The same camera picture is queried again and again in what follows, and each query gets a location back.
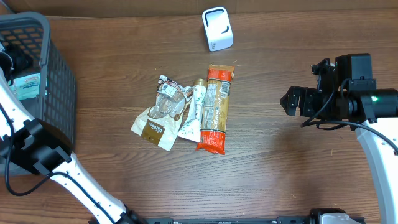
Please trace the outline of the orange gold pasta package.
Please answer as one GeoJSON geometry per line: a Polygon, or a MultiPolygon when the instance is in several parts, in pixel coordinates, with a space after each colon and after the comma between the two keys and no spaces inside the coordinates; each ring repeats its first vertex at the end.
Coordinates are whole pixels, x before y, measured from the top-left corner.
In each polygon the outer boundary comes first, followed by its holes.
{"type": "Polygon", "coordinates": [[[208,66],[207,90],[201,117],[201,137],[196,150],[204,149],[213,154],[225,154],[229,96],[233,77],[234,67],[231,65],[208,66]]]}

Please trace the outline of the white bamboo print tube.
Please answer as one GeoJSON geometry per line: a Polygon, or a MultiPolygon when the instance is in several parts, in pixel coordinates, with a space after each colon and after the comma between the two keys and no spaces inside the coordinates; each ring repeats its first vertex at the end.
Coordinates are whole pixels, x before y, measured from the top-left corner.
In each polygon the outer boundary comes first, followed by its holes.
{"type": "Polygon", "coordinates": [[[178,137],[194,142],[200,142],[202,108],[206,95],[207,81],[197,79],[193,85],[193,95],[187,119],[178,132],[178,137]]]}

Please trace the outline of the clear brown snack pouch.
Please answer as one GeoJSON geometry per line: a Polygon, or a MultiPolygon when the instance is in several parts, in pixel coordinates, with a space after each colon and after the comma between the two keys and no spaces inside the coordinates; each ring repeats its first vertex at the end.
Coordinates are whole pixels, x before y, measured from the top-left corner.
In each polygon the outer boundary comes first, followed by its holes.
{"type": "Polygon", "coordinates": [[[181,86],[161,75],[157,82],[155,105],[134,121],[131,131],[142,139],[170,151],[183,121],[183,114],[193,96],[192,86],[181,86]]]}

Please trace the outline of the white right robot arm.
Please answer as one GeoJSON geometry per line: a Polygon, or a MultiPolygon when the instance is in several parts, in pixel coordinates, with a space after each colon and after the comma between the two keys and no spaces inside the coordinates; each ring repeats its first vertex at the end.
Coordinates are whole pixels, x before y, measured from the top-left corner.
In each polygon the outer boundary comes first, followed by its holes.
{"type": "Polygon", "coordinates": [[[368,53],[325,58],[311,66],[316,88],[292,86],[280,99],[286,114],[306,118],[303,127],[350,127],[368,160],[381,223],[397,223],[397,90],[378,89],[368,53]]]}

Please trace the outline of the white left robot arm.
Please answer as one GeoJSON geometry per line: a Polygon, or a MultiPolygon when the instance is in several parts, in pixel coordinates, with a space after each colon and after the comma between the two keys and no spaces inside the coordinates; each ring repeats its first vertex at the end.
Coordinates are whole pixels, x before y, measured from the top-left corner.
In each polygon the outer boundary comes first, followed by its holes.
{"type": "Polygon", "coordinates": [[[95,223],[145,223],[136,212],[109,194],[84,169],[72,143],[61,130],[33,117],[10,89],[15,68],[25,67],[27,58],[18,47],[1,47],[1,156],[8,191],[18,196],[9,180],[9,168],[15,164],[44,177],[22,195],[29,195],[46,181],[62,185],[94,216],[95,223]]]}

